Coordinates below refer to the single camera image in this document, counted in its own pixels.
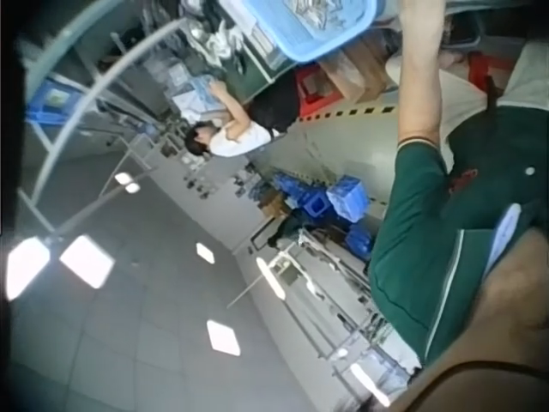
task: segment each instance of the green shirt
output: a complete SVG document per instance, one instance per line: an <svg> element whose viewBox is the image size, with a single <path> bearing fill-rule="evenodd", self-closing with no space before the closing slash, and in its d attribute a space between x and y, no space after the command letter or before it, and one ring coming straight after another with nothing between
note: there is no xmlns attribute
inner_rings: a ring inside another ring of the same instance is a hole
<svg viewBox="0 0 549 412"><path fill-rule="evenodd" d="M522 212L505 251L529 227L547 230L548 128L549 112L536 109L476 115L449 137L450 173L425 139L399 147L369 275L373 299L422 364L463 331L508 207Z"/></svg>

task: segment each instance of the hair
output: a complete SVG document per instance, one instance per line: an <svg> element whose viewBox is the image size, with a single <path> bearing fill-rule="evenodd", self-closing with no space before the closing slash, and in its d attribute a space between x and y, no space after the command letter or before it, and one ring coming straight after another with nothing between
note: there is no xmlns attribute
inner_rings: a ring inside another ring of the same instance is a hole
<svg viewBox="0 0 549 412"><path fill-rule="evenodd" d="M194 156L204 156L204 154L208 152L208 146L206 144L196 141L196 137L198 136L197 130L201 127L213 127L213 125L206 122L193 124L187 131L184 139L185 147L189 150L189 153Z"/></svg>

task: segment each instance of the woman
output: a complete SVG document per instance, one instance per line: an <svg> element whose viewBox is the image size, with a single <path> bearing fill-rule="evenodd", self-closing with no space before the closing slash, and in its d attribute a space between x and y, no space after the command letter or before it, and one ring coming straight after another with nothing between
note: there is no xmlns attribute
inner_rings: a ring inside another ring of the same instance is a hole
<svg viewBox="0 0 549 412"><path fill-rule="evenodd" d="M299 94L293 71L259 94L247 109L229 94L224 82L212 82L210 90L225 105L232 119L221 128L203 122L195 124L185 137L185 147L195 156L244 155L286 133L299 115Z"/></svg>

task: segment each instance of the cardboard box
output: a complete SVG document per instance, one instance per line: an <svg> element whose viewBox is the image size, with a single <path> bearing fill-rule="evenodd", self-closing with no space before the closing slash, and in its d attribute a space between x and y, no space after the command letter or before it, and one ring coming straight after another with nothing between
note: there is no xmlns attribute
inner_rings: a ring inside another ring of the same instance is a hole
<svg viewBox="0 0 549 412"><path fill-rule="evenodd" d="M266 217L281 217L289 213L289 208L284 202L284 194L278 191L267 202L260 202L259 207Z"/></svg>
<svg viewBox="0 0 549 412"><path fill-rule="evenodd" d="M386 58L376 41L361 37L318 63L343 97L352 103L377 99L388 84Z"/></svg>

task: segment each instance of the blue plastic crate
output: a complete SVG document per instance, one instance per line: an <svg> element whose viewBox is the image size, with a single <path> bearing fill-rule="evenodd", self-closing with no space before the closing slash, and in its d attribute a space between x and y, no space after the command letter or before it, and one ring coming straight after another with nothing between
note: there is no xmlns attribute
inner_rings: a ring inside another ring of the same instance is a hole
<svg viewBox="0 0 549 412"><path fill-rule="evenodd" d="M273 176L273 184L277 189L283 191L288 196L293 197L296 201L311 189L305 182L284 173L275 173Z"/></svg>
<svg viewBox="0 0 549 412"><path fill-rule="evenodd" d="M335 212L352 223L365 216L370 199L360 179L344 176L328 188L327 196Z"/></svg>
<svg viewBox="0 0 549 412"><path fill-rule="evenodd" d="M326 189L324 188L315 188L307 192L299 199L299 205L311 217L318 217L332 207L332 203L330 203L328 196L326 196Z"/></svg>
<svg viewBox="0 0 549 412"><path fill-rule="evenodd" d="M244 0L259 26L281 51L299 63L308 63L341 47L363 33L381 15L385 0L340 0L331 7L324 28L307 24L286 0Z"/></svg>
<svg viewBox="0 0 549 412"><path fill-rule="evenodd" d="M82 93L71 86L45 80L27 105L27 120L40 124L65 124Z"/></svg>
<svg viewBox="0 0 549 412"><path fill-rule="evenodd" d="M372 242L371 235L367 230L357 225L352 225L345 238L345 243L349 251L357 258L364 261L370 258Z"/></svg>

